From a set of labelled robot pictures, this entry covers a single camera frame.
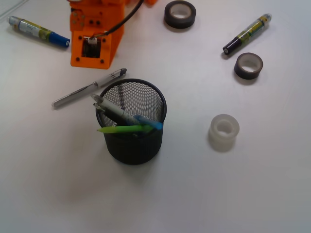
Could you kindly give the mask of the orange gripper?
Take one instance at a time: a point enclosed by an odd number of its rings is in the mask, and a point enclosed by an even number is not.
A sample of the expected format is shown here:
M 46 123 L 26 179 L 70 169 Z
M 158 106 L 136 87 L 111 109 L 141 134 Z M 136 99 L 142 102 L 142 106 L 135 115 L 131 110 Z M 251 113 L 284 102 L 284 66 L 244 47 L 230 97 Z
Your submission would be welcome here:
M 105 32 L 124 19 L 124 0 L 70 0 L 70 31 Z

